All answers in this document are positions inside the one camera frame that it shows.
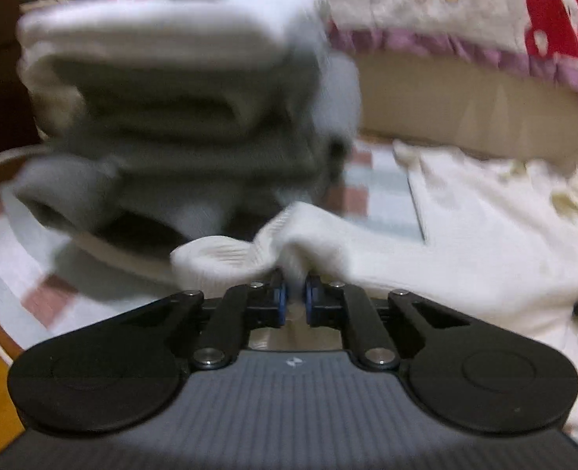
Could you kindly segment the stack of folded grey clothes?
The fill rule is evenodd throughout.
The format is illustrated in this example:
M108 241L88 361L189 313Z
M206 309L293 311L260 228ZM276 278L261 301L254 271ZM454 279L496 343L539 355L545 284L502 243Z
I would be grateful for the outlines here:
M252 233L338 180L361 112L325 0L77 0L24 15L20 79L51 151L16 196L45 226Z

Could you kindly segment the white waffle knit garment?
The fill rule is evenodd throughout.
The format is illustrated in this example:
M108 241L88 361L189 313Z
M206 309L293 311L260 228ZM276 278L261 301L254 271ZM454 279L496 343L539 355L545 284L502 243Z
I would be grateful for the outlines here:
M343 217L296 202L252 241L171 255L177 284L221 295L280 268L407 290L562 351L578 371L578 163L481 161L457 148L358 145ZM578 399L568 428L578 434Z

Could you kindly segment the checkered Happy dog rug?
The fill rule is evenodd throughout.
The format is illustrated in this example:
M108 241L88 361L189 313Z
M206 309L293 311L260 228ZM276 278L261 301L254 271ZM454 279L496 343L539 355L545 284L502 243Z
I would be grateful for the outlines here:
M45 152L0 153L0 352L25 348L135 309L176 289L168 258L138 255L37 222L13 192L23 163ZM356 141L340 189L326 207L359 226L422 242L406 171L390 142Z

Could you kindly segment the beige bed base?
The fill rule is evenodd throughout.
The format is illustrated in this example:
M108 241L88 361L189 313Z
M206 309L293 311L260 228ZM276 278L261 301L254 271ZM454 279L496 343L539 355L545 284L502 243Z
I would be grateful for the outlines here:
M476 156L578 163L578 96L454 57L361 54L365 133Z

